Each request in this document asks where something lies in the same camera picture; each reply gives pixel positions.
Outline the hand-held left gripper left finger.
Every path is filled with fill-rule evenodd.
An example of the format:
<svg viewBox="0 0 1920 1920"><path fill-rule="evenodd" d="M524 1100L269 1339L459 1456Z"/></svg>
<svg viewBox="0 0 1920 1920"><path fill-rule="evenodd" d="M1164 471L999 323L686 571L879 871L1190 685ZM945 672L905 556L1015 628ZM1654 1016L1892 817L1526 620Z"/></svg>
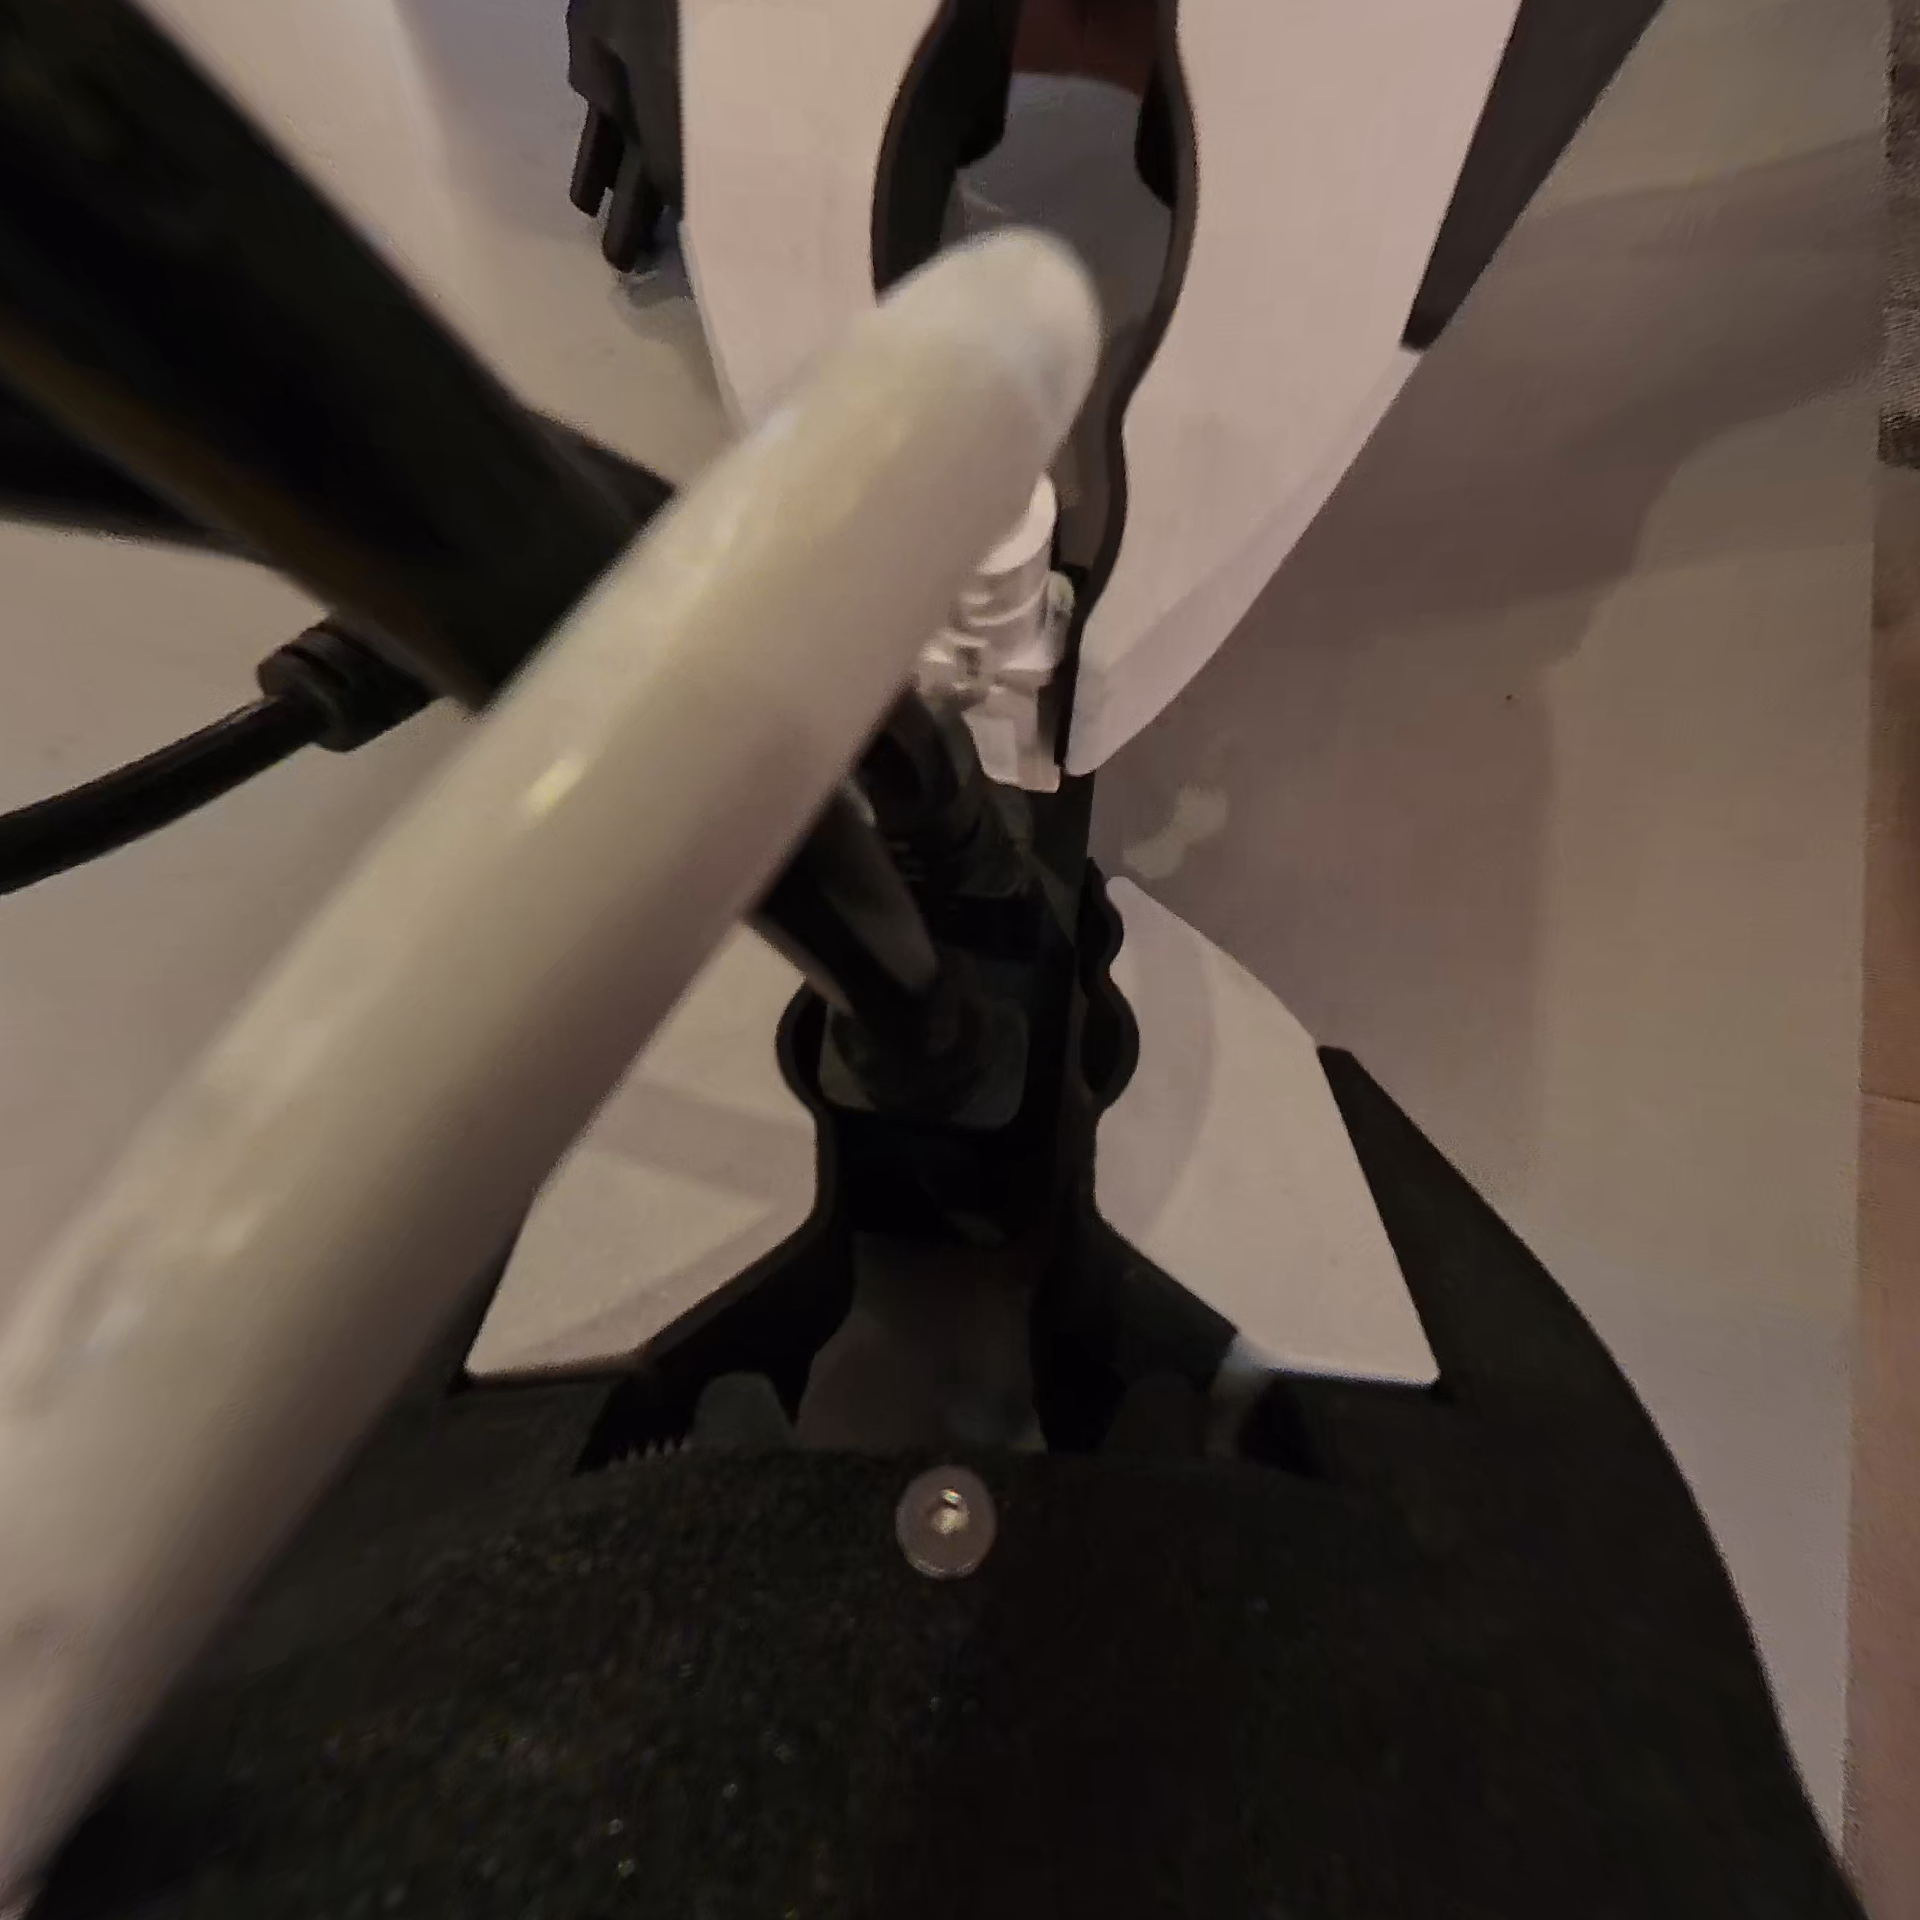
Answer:
<svg viewBox="0 0 1920 1920"><path fill-rule="evenodd" d="M471 1375L617 1369L806 1223L820 1128L777 1057L797 992L769 943L714 955L543 1181Z"/></svg>

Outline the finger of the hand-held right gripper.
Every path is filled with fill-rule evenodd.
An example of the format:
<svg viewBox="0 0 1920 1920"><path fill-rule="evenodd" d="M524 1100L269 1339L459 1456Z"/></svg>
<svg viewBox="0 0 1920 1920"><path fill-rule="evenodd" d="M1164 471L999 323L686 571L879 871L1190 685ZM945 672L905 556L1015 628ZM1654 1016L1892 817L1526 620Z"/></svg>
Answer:
<svg viewBox="0 0 1920 1920"><path fill-rule="evenodd" d="M961 174L1004 136L1020 11L679 6L681 251L735 425L937 254Z"/></svg>
<svg viewBox="0 0 1920 1920"><path fill-rule="evenodd" d="M1389 409L1511 3L1177 5L1185 265L1119 416L1117 556L1065 769L1147 729L1236 631Z"/></svg>

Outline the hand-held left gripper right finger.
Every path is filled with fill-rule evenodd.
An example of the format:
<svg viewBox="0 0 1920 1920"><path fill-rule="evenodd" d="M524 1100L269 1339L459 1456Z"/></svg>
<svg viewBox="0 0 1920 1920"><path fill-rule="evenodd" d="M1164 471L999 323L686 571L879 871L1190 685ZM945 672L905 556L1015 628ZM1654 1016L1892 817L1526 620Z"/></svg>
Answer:
<svg viewBox="0 0 1920 1920"><path fill-rule="evenodd" d="M1089 877L1074 1445L1332 1445L1439 1409L1321 1048L1131 879Z"/></svg>

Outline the white desk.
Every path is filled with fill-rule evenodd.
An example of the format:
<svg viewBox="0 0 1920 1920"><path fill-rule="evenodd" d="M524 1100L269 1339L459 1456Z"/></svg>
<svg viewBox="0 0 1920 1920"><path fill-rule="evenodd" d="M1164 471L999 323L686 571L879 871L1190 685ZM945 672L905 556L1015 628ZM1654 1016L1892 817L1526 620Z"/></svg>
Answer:
<svg viewBox="0 0 1920 1920"><path fill-rule="evenodd" d="M723 411L567 204L563 5L210 5L231 84L521 392ZM1665 1429L1839 1835L1886 5L1662 5L1308 537L1097 777L1095 843L1494 1203ZM315 615L4 524L4 809ZM422 715L4 901L4 1315L411 789Z"/></svg>

